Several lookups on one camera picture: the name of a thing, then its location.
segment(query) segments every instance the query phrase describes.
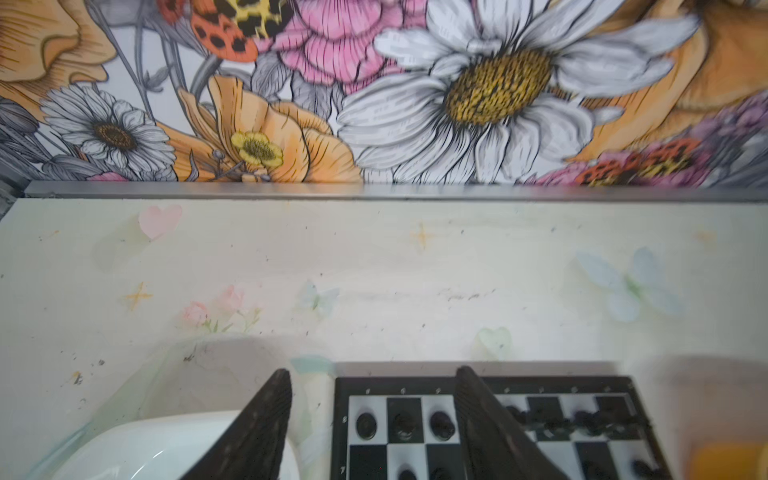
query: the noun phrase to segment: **white daisy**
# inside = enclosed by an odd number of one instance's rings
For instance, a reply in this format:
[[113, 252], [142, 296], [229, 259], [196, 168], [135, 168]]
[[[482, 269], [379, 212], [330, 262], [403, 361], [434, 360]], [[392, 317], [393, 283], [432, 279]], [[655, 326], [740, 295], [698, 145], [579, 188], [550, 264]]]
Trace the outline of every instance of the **white daisy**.
[[478, 0], [475, 18], [467, 0], [429, 0], [426, 30], [375, 40], [411, 71], [347, 97], [339, 136], [368, 182], [515, 182], [551, 170], [623, 113], [581, 99], [659, 81], [674, 66], [661, 55], [698, 29], [691, 15], [584, 38], [623, 1]]
[[51, 90], [48, 98], [40, 108], [45, 121], [89, 157], [139, 177], [174, 164], [168, 136], [128, 102], [77, 84]]

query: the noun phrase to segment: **butterfly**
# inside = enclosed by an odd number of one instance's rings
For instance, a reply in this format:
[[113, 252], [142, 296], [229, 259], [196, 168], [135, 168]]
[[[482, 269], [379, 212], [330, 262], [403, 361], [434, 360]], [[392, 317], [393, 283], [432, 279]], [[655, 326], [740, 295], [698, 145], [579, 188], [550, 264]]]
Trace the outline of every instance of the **butterfly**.
[[299, 307], [317, 312], [321, 318], [328, 318], [336, 305], [339, 292], [339, 289], [334, 288], [325, 293], [319, 293], [317, 286], [307, 280], [299, 293]]
[[[157, 0], [169, 24], [181, 18], [187, 0]], [[256, 61], [255, 38], [274, 38], [293, 17], [292, 0], [191, 0], [195, 37], [223, 60]]]
[[619, 322], [635, 321], [643, 302], [669, 316], [680, 316], [684, 312], [680, 300], [664, 287], [661, 267], [646, 247], [634, 252], [632, 267], [624, 275], [589, 253], [577, 252], [576, 260], [592, 283], [610, 290], [606, 305]]

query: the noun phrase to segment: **yellow object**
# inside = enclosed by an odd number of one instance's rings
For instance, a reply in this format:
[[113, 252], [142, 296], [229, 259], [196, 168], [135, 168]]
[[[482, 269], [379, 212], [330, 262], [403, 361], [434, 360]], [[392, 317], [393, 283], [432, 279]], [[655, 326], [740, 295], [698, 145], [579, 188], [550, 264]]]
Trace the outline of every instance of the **yellow object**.
[[690, 480], [768, 480], [768, 444], [725, 443], [699, 449]]

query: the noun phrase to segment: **floral wallpaper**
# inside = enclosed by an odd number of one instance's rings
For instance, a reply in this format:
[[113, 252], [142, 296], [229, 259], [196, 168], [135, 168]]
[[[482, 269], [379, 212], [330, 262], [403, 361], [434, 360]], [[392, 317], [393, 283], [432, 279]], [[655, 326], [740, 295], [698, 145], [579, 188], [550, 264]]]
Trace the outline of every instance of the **floral wallpaper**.
[[761, 187], [767, 0], [17, 0], [0, 174]]

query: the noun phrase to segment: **white plate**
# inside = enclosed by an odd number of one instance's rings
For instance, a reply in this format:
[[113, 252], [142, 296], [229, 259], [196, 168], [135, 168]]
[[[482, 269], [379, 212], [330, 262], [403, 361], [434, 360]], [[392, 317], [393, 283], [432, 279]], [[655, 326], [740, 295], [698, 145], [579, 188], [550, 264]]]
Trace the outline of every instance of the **white plate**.
[[[239, 413], [196, 413], [120, 425], [77, 450], [52, 480], [176, 480]], [[299, 480], [296, 454], [287, 440], [280, 480]]]

